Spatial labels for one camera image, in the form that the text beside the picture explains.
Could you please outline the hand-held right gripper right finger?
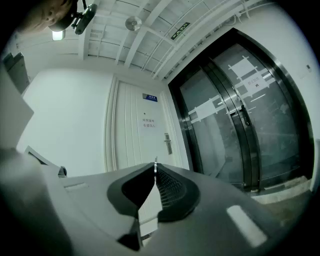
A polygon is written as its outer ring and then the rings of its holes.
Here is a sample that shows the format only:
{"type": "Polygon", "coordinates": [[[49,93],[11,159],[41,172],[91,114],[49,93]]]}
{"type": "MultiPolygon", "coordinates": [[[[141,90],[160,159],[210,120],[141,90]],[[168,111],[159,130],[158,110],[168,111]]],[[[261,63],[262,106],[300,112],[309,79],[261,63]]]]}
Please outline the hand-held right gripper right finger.
{"type": "Polygon", "coordinates": [[[184,219],[159,223],[143,256],[267,256],[281,241],[280,222],[233,185],[167,164],[157,168],[194,182],[199,200],[184,219]]]}

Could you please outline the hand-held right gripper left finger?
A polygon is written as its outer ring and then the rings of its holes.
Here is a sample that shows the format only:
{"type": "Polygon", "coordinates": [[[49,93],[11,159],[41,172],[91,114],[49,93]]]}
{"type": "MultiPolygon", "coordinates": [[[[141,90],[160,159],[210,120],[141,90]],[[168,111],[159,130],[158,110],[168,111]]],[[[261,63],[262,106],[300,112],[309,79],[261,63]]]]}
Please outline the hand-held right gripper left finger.
{"type": "Polygon", "coordinates": [[[68,235],[61,256],[151,256],[139,209],[154,186],[154,164],[59,178],[60,218],[68,235]]]}

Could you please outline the white door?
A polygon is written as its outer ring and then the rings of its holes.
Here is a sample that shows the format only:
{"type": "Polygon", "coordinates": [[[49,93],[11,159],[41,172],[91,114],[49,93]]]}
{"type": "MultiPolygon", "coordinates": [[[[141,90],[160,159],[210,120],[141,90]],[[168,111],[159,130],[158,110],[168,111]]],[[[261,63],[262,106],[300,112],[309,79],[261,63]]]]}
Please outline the white door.
{"type": "Polygon", "coordinates": [[[107,172],[150,163],[156,156],[161,164],[191,169],[173,98],[163,82],[114,74],[107,99],[103,139],[107,172]],[[157,102],[143,99],[143,93],[156,96],[157,102]],[[143,113],[158,118],[158,134],[148,136],[139,132],[138,117],[143,113]],[[171,155],[164,142],[165,133],[171,140],[171,155]]]}

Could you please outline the black-framed glass double door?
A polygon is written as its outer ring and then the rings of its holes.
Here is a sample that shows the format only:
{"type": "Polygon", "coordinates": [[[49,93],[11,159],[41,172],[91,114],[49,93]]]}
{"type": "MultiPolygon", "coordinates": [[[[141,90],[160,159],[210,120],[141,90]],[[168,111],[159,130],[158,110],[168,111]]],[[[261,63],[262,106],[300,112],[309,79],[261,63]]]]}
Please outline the black-framed glass double door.
{"type": "Polygon", "coordinates": [[[314,142],[302,96],[281,63],[259,42],[233,28],[207,46],[169,83],[191,171],[245,192],[265,191],[294,178],[311,178],[314,142]],[[229,70],[243,59],[270,84],[242,98],[229,70]],[[188,112],[220,96],[224,110],[191,123],[188,112]],[[244,105],[251,125],[244,122],[244,105]]]}

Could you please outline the red-lettered paper door notice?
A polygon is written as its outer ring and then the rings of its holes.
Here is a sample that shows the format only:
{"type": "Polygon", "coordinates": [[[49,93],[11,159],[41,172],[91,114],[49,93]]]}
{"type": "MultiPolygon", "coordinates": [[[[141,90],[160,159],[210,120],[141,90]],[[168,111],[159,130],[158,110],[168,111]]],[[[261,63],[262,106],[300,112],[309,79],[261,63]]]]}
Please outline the red-lettered paper door notice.
{"type": "Polygon", "coordinates": [[[160,128],[159,119],[156,116],[143,113],[138,117],[138,130],[142,135],[157,135],[160,128]]]}

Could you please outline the taped white paper notice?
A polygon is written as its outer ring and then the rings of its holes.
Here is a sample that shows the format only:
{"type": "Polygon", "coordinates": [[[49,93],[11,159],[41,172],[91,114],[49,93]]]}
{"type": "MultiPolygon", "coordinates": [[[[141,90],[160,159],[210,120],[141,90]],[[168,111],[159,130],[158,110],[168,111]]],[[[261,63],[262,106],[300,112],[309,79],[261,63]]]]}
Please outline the taped white paper notice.
{"type": "Polygon", "coordinates": [[[234,89],[241,95],[244,99],[246,97],[253,97],[254,94],[260,92],[265,88],[269,88],[270,84],[266,81],[266,77],[263,74],[268,73],[269,71],[264,68],[262,70],[258,70],[257,66],[254,66],[248,57],[242,56],[242,60],[237,62],[234,65],[229,65],[228,69],[233,71],[236,75],[236,78],[239,80],[239,83],[233,86],[234,89]],[[262,76],[261,82],[259,83],[259,87],[251,87],[249,88],[246,85],[246,79],[252,75],[260,74],[262,76]]]}
{"type": "Polygon", "coordinates": [[[196,106],[193,110],[188,112],[188,115],[190,122],[194,124],[225,109],[222,97],[217,95],[213,98],[209,98],[209,100],[205,101],[201,105],[196,106]]]}

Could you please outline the small white icon sign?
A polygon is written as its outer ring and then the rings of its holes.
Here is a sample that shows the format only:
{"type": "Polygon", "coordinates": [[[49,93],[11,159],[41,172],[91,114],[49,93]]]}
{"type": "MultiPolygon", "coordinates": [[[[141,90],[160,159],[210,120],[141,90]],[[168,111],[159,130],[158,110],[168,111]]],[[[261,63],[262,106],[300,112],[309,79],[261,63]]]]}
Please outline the small white icon sign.
{"type": "Polygon", "coordinates": [[[256,88],[260,86],[262,76],[260,74],[253,74],[246,79],[245,84],[248,88],[256,88]]]}

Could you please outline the green hanging ceiling sign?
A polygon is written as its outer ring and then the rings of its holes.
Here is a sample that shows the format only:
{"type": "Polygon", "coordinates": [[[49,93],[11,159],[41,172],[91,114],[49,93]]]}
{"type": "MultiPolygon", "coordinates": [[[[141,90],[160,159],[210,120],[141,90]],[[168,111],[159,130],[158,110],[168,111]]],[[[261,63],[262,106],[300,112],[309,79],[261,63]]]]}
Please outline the green hanging ceiling sign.
{"type": "Polygon", "coordinates": [[[185,22],[172,36],[171,40],[176,40],[176,38],[190,25],[190,22],[185,22]]]}

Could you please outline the round silver ceiling fixture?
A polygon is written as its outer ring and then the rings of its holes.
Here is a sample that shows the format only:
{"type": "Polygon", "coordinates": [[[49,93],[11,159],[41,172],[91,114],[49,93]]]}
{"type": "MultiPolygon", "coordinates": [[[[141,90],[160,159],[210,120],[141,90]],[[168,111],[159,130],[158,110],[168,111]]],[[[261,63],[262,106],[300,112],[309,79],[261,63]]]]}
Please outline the round silver ceiling fixture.
{"type": "Polygon", "coordinates": [[[125,27],[129,31],[138,31],[142,26],[142,20],[137,16],[130,16],[125,21],[125,27]]]}

